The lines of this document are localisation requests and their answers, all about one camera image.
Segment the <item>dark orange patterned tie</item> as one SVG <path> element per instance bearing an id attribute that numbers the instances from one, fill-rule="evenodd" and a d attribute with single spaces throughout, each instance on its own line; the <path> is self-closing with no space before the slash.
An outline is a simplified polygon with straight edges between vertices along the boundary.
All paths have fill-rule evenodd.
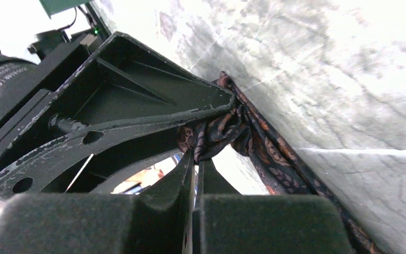
<path id="1" fill-rule="evenodd" d="M 331 189 L 298 156 L 284 137 L 265 119 L 231 76 L 222 71 L 215 85 L 235 95 L 229 112 L 178 128 L 181 152 L 193 151 L 196 164 L 211 159 L 227 145 L 249 157 L 271 195 L 318 195 L 338 209 L 356 253 L 383 253 Z"/>

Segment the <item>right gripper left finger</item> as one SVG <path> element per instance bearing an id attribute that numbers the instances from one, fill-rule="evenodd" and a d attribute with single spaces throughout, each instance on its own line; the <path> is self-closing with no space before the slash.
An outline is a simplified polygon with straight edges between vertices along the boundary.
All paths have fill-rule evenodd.
<path id="1" fill-rule="evenodd" d="M 0 253 L 187 253 L 195 167 L 137 195 L 18 194 L 0 210 Z"/>

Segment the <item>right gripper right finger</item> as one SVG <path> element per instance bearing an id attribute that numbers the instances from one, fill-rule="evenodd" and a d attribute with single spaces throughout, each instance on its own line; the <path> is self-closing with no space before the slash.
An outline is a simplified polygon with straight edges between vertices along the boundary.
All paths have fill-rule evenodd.
<path id="1" fill-rule="evenodd" d="M 315 195 L 242 195 L 200 163 L 194 253 L 352 253 L 332 203 Z"/>

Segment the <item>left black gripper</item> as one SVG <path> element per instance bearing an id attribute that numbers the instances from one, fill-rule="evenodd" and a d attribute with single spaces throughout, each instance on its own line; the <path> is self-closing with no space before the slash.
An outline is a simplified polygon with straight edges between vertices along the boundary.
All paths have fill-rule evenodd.
<path id="1" fill-rule="evenodd" d="M 39 64 L 0 52 L 0 128 L 39 90 L 55 91 L 101 45 L 88 33 L 62 42 Z"/>

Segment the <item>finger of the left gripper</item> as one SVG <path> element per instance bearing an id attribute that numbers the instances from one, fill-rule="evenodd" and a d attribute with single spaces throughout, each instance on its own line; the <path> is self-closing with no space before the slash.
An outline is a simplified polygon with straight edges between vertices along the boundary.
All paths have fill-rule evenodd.
<path id="1" fill-rule="evenodd" d="M 229 111 L 234 98 L 113 33 L 55 91 L 39 90 L 0 128 L 0 199 L 111 192 L 177 152 L 179 126 Z"/>

